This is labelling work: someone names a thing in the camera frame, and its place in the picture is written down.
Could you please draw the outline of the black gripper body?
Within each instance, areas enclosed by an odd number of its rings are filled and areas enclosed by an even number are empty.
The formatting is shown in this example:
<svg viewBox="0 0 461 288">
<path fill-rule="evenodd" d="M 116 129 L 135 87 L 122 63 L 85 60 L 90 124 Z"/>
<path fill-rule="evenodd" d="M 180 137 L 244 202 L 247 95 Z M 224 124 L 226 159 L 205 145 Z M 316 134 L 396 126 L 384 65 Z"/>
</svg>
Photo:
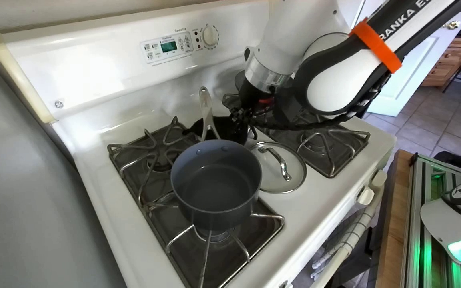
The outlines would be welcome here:
<svg viewBox="0 0 461 288">
<path fill-rule="evenodd" d="M 240 110 L 245 119 L 261 127 L 293 127 L 285 105 L 290 102 L 284 90 L 264 92 L 248 79 L 239 84 Z"/>
</svg>

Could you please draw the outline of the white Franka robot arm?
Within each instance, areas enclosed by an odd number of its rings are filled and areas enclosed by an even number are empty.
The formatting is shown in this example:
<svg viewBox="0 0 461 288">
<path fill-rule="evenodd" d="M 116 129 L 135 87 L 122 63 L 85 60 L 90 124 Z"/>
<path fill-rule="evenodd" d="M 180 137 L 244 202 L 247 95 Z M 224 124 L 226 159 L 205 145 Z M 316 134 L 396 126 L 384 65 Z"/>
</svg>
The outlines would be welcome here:
<svg viewBox="0 0 461 288">
<path fill-rule="evenodd" d="M 460 10 L 461 0 L 388 0 L 343 41 L 311 52 L 336 15 L 325 0 L 287 0 L 248 58 L 239 89 L 242 108 L 255 108 L 292 78 L 290 108 L 300 105 L 341 121 L 364 110 L 402 58 Z"/>
</svg>

